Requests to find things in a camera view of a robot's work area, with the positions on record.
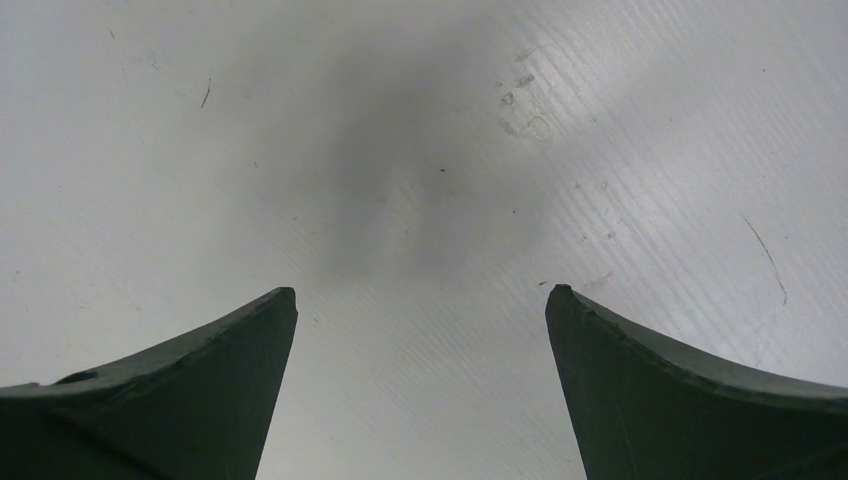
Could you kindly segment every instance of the dirt speck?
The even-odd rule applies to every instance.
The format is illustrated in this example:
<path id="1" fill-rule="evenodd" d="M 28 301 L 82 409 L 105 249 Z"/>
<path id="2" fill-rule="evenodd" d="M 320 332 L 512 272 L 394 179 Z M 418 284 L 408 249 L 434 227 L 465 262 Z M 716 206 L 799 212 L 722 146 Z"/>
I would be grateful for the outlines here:
<path id="1" fill-rule="evenodd" d="M 508 107 L 515 105 L 515 95 L 512 92 L 507 93 L 501 97 L 501 103 Z"/>
<path id="2" fill-rule="evenodd" d="M 510 135 L 510 136 L 513 136 L 513 137 L 518 136 L 518 132 L 516 132 L 515 129 L 512 128 L 512 125 L 510 125 L 510 123 L 507 122 L 506 120 L 504 120 L 503 118 L 498 119 L 498 125 L 500 125 L 500 127 L 503 129 L 504 133 L 506 133 L 507 135 Z"/>

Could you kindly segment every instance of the dark green object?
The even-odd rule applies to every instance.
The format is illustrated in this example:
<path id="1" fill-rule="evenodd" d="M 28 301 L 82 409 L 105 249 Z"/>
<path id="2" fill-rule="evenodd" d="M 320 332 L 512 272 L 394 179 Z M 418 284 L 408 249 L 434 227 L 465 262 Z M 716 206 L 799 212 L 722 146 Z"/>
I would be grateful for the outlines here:
<path id="1" fill-rule="evenodd" d="M 848 479 L 848 389 L 723 360 L 565 285 L 545 313 L 589 480 Z"/>
<path id="2" fill-rule="evenodd" d="M 255 478 L 296 321 L 278 289 L 54 385 L 0 389 L 0 478 Z"/>

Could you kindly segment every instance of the curved edge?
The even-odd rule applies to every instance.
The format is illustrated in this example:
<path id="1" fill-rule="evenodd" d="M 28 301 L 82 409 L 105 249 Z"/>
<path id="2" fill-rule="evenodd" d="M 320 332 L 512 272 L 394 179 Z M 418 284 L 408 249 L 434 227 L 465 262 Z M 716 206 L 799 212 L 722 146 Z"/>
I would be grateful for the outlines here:
<path id="1" fill-rule="evenodd" d="M 17 402 L 91 401 L 108 397 L 144 382 L 150 377 L 168 378 L 169 370 L 179 371 L 229 331 L 238 329 L 270 309 L 288 310 L 286 318 L 296 322 L 296 295 L 293 288 L 279 287 L 211 323 L 190 330 L 133 355 L 99 367 L 76 372 L 52 385 L 27 383 L 0 388 L 0 405 Z"/>
<path id="2" fill-rule="evenodd" d="M 638 325 L 576 293 L 569 285 L 551 291 L 546 313 L 564 308 L 581 322 L 599 322 L 643 360 L 713 394 L 747 402 L 848 416 L 848 389 L 776 375 L 717 357 Z M 546 315 L 551 332 L 561 328 Z"/>

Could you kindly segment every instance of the white plastic sheet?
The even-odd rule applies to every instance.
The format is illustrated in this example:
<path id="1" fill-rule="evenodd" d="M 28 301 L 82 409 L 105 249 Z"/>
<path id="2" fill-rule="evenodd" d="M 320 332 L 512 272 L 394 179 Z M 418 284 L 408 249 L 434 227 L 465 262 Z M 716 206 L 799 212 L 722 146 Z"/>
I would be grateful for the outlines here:
<path id="1" fill-rule="evenodd" d="M 848 385 L 848 3 L 2 4 L 0 382 L 278 285 L 260 479 L 584 478 L 570 283 Z"/>

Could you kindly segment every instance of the white panel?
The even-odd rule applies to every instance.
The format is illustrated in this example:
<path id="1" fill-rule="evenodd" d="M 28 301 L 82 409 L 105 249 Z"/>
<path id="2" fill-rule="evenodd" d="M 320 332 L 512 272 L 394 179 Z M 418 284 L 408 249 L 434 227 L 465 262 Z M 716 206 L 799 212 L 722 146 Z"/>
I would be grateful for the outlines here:
<path id="1" fill-rule="evenodd" d="M 278 285 L 260 479 L 585 478 L 570 283 L 848 385 L 842 0 L 6 0 L 0 383 Z"/>

